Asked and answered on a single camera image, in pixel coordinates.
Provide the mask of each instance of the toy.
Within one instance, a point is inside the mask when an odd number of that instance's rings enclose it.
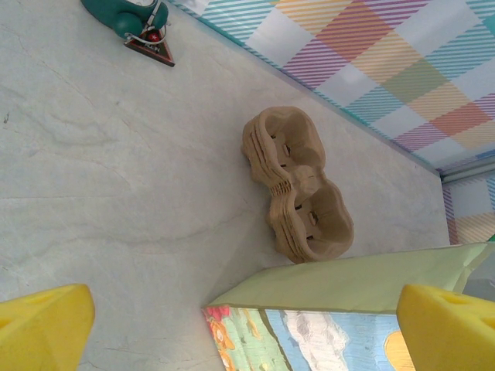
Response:
[[[81,2],[93,17],[125,39],[127,47],[169,66],[175,65],[165,41],[169,9],[164,3],[159,0],[152,0],[147,5],[128,0]]]

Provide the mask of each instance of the triangular base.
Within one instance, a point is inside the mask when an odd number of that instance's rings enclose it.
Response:
[[[142,33],[139,38],[148,41],[156,41],[162,39],[163,35],[159,30],[152,29]],[[163,40],[163,43],[157,45],[147,45],[133,39],[131,41],[127,41],[124,45],[138,53],[149,56],[154,60],[158,60],[167,66],[174,67],[176,65],[173,61],[172,54],[170,53],[169,46],[165,40]]]

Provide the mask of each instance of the yellow foam block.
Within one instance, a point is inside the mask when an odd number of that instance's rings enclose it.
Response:
[[[495,303],[406,285],[398,322],[417,371],[494,371]]]
[[[0,369],[75,370],[93,321],[94,303],[84,284],[0,303]]]

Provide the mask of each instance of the plaid wall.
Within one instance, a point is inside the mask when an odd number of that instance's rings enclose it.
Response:
[[[495,175],[444,185],[443,199],[452,245],[495,234]]]
[[[171,2],[440,171],[495,155],[495,1]]]

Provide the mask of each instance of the white marble floor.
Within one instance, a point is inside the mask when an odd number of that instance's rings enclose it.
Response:
[[[437,177],[172,6],[172,69],[78,1],[0,8],[0,299],[88,284],[79,370],[222,369],[200,306],[288,263],[239,151],[266,107],[315,121],[355,222],[346,256],[448,244]]]

